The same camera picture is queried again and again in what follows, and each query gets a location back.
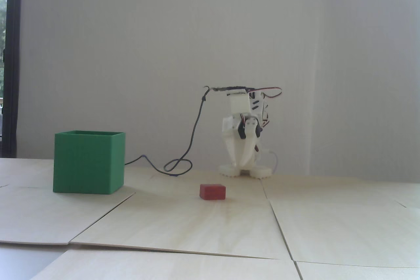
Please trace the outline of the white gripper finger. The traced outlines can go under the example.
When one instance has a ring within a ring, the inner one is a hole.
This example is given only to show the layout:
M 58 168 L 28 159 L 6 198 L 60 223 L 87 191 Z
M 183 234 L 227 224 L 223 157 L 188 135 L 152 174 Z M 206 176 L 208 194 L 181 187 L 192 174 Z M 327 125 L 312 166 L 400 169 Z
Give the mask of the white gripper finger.
M 242 167 L 241 159 L 243 154 L 243 140 L 240 138 L 239 133 L 225 132 L 224 142 L 231 164 L 236 168 Z
M 240 159 L 240 167 L 250 167 L 255 161 L 255 146 L 258 141 L 256 130 L 258 128 L 257 118 L 249 118 L 244 125 L 245 140 L 243 153 Z

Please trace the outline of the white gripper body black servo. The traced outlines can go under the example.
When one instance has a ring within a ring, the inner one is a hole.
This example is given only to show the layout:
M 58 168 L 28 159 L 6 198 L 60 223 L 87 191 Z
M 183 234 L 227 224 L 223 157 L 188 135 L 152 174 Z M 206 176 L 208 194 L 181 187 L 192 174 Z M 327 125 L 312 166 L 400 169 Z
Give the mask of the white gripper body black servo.
M 222 132 L 232 132 L 234 137 L 246 139 L 248 137 L 259 138 L 263 131 L 262 126 L 256 116 L 249 114 L 235 114 L 226 117 L 222 121 Z

